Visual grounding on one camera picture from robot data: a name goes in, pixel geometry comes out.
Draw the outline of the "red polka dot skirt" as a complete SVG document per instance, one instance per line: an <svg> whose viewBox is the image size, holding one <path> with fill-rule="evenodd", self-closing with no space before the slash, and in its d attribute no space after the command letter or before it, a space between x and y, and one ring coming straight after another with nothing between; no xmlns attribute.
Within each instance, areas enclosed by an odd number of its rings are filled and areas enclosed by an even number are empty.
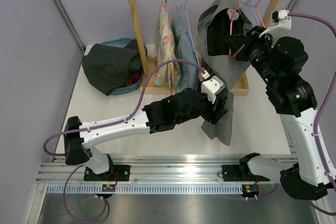
<svg viewBox="0 0 336 224"><path fill-rule="evenodd" d="M131 85L136 84L139 80L141 79L141 72L137 71L134 72L129 78L128 80L125 82L124 86L125 87L129 87Z"/></svg>

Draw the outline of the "grey skirt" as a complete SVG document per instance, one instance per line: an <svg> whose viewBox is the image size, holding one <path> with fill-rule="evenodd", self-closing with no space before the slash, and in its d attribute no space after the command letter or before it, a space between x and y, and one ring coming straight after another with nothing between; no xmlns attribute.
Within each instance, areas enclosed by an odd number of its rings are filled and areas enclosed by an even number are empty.
<svg viewBox="0 0 336 224"><path fill-rule="evenodd" d="M234 9L237 0L214 0L199 17L197 24L196 50L202 57L202 66L210 75L218 76L226 85L225 108L228 112L216 124L204 121L201 128L212 140L217 138L224 145L230 146L233 128L234 95L232 88L250 66L250 63L237 61L229 55L229 48L224 41L230 35L228 10ZM237 10L238 18L233 22L232 35L248 33L253 25L242 9Z"/></svg>

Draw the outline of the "dark dotted skirt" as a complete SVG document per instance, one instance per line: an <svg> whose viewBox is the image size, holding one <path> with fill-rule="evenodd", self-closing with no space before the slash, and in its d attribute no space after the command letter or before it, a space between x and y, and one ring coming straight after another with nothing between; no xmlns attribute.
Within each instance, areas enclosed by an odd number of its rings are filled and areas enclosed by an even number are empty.
<svg viewBox="0 0 336 224"><path fill-rule="evenodd" d="M82 59L88 82L106 96L123 86L131 71L142 67L139 49L119 48L94 44Z"/></svg>

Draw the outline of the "floral pastel skirt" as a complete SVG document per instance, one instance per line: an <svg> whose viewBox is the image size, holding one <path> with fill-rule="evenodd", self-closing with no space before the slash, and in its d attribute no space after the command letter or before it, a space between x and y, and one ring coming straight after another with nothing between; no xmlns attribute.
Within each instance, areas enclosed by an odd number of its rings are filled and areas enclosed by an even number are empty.
<svg viewBox="0 0 336 224"><path fill-rule="evenodd" d="M170 29L169 19L167 15L166 6L164 4L161 5L159 11L159 18L158 18L158 31L156 36L156 47L157 47L157 64L160 65L166 61L170 61L175 59L175 42L174 36ZM164 66L160 67L157 71L155 77L155 84L162 86L163 84L167 83L170 89L170 92L176 90L176 81L175 78L175 71L179 70L176 67L176 64L173 62L167 63Z"/></svg>

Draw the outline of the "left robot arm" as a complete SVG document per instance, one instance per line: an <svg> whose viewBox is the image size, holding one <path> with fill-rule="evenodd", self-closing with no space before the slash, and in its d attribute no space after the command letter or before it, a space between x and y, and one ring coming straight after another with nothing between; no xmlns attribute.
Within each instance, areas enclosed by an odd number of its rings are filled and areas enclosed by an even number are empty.
<svg viewBox="0 0 336 224"><path fill-rule="evenodd" d="M115 175L112 158L100 152L97 145L130 135L170 131L198 117L214 125L228 113L226 101L222 95L212 100L200 90L186 88L119 118L83 122L72 116L65 127L65 163L85 165L101 180L109 180Z"/></svg>

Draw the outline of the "light blue denim skirt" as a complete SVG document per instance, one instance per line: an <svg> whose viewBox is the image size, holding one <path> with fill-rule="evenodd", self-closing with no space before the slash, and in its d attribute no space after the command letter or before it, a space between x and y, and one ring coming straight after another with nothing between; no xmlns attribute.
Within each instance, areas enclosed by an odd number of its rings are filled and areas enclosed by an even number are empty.
<svg viewBox="0 0 336 224"><path fill-rule="evenodd" d="M193 50L191 37L184 27L181 12L176 9L171 21L171 29L175 40L175 57L190 61L198 65L196 54ZM180 65L180 90L185 88L196 89L198 86L198 69L186 63L179 63Z"/></svg>

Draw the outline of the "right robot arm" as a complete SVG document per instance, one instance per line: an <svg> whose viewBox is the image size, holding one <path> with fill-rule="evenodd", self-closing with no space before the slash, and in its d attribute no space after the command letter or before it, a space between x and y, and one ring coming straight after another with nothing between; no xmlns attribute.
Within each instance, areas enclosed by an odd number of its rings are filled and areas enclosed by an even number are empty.
<svg viewBox="0 0 336 224"><path fill-rule="evenodd" d="M318 200L327 195L335 179L319 125L317 100L312 86L299 73L308 54L299 39L281 37L273 41L260 26L245 35L224 38L237 61L249 62L266 84L266 95L289 132L297 163L280 166L261 156L249 156L238 167L239 176L277 179L293 199Z"/></svg>

